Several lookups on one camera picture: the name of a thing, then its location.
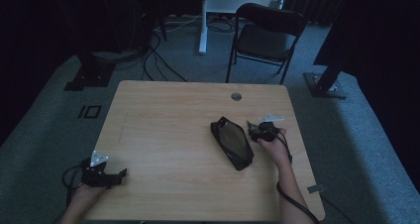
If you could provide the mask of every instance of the white table leg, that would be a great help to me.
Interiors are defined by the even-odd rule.
[[[200,55],[206,54],[206,48],[207,48],[207,0],[202,1],[202,12],[201,12],[201,36],[200,36],[200,48],[198,53]]]

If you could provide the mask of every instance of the chair leg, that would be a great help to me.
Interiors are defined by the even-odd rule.
[[[284,64],[286,63],[286,60],[281,64],[281,66],[278,68],[278,71],[277,71],[277,73],[276,74],[280,74],[280,72],[281,72],[281,70],[283,69],[283,67],[284,67]]]
[[[281,76],[280,84],[283,84],[283,82],[284,82],[284,79],[286,77],[289,65],[290,65],[290,58],[287,60],[286,67],[284,68],[283,75]]]
[[[237,63],[237,59],[238,59],[238,52],[235,50],[235,60],[234,60],[234,64]]]
[[[229,66],[228,66],[228,73],[226,74],[226,83],[229,83],[229,77],[231,76],[231,68],[232,68],[232,60],[234,57],[234,53],[236,50],[234,49],[234,46],[231,48],[231,55],[229,56]]]

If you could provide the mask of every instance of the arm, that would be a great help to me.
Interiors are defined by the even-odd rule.
[[[71,202],[64,212],[61,224],[80,223],[87,211],[98,201],[100,194],[105,187],[90,187],[86,184],[81,185],[75,190]]]
[[[285,132],[285,129],[280,129],[280,133],[285,134]],[[259,144],[265,148],[277,167],[278,182],[281,190],[303,206],[307,207],[297,185],[296,177],[294,176],[291,163],[287,156],[287,150],[283,143],[278,139],[274,139],[272,142],[266,142],[259,139]],[[313,223],[309,216],[288,202],[281,195],[279,196],[279,213],[281,223]]]

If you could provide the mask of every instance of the chair back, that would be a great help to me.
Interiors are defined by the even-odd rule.
[[[296,12],[246,3],[236,12],[236,22],[244,18],[255,25],[299,38],[306,26],[305,18]]]

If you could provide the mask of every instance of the gray carpet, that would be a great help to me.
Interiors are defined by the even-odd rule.
[[[355,223],[420,223],[419,193],[356,80],[343,73],[339,76],[348,95],[346,100],[314,98],[310,94],[302,74],[325,69],[312,62],[327,34],[328,28],[306,28],[284,82],[315,178],[327,187],[322,195]],[[167,42],[161,42],[157,51],[188,81],[224,82],[233,34],[209,31],[205,56],[197,52],[198,36],[199,27],[182,27],[168,33]],[[253,64],[239,59],[231,82],[279,82],[276,67]],[[168,80],[180,80],[159,60],[157,66]],[[91,154],[118,83],[142,77],[149,80],[140,61],[122,62],[108,87],[64,92],[78,68],[79,61],[74,56],[56,70],[0,148],[0,223],[53,223],[65,207],[61,174]],[[154,56],[150,56],[147,69],[154,80],[164,80]],[[78,118],[83,106],[99,105],[102,109],[98,118]],[[348,223],[327,202],[324,207],[326,218],[322,223]]]

